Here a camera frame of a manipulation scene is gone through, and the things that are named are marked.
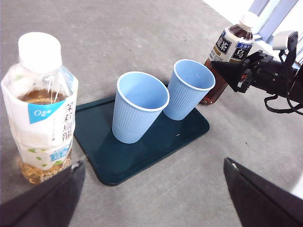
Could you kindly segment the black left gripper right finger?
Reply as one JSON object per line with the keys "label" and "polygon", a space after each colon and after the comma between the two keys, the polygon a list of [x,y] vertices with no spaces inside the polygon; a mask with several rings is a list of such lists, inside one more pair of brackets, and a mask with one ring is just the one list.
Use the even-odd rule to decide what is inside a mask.
{"label": "black left gripper right finger", "polygon": [[243,227],[301,227],[303,200],[233,159],[224,159],[230,198]]}

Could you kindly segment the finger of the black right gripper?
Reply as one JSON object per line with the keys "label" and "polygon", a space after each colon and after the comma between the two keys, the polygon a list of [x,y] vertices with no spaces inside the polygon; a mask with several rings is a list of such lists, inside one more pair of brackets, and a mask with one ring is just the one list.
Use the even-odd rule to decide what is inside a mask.
{"label": "finger of the black right gripper", "polygon": [[231,63],[211,61],[211,66],[219,72],[234,92],[245,93],[251,84],[250,61]]}

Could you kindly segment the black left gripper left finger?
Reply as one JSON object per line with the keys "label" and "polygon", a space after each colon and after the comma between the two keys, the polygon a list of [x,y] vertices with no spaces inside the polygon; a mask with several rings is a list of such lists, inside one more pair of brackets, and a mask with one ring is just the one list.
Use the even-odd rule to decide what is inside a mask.
{"label": "black left gripper left finger", "polygon": [[80,199],[85,165],[78,161],[0,206],[2,227],[67,227]]}

